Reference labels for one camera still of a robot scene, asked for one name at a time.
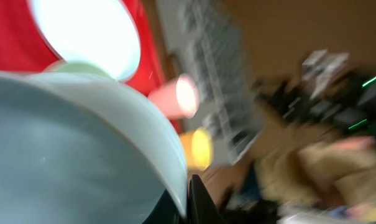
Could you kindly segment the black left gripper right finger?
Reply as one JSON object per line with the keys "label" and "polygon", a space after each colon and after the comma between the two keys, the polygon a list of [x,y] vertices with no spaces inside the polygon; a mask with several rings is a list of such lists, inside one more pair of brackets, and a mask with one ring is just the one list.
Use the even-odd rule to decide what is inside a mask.
{"label": "black left gripper right finger", "polygon": [[226,224],[199,175],[191,177],[188,199],[191,224]]}

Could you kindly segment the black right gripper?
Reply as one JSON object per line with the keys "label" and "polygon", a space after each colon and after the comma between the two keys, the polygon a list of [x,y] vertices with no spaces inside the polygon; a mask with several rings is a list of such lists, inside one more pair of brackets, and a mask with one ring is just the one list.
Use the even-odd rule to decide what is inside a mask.
{"label": "black right gripper", "polygon": [[326,95],[310,98],[303,85],[287,89],[288,80],[273,93],[262,89],[276,82],[255,82],[256,100],[266,103],[284,123],[324,123],[344,134],[369,129],[376,123],[376,75],[344,74],[326,87]]}

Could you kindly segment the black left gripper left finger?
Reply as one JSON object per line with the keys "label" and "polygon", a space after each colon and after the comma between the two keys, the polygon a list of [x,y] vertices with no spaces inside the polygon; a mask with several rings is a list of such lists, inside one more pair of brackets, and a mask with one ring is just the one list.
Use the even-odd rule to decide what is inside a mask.
{"label": "black left gripper left finger", "polygon": [[186,224],[167,190],[165,190],[143,224]]}

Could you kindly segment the light blue bowl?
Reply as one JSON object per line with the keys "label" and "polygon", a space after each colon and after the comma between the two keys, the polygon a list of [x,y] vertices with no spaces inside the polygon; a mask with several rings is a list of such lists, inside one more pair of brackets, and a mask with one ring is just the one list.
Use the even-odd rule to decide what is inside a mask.
{"label": "light blue bowl", "polygon": [[143,223],[165,190],[187,216],[178,135],[122,133],[0,77],[0,223]]}

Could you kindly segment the mint green bowl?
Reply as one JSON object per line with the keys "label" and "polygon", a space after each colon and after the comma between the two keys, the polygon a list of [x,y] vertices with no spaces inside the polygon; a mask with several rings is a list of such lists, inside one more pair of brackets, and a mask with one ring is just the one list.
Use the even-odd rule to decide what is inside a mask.
{"label": "mint green bowl", "polygon": [[57,61],[45,68],[43,73],[64,79],[114,80],[104,70],[88,62]]}

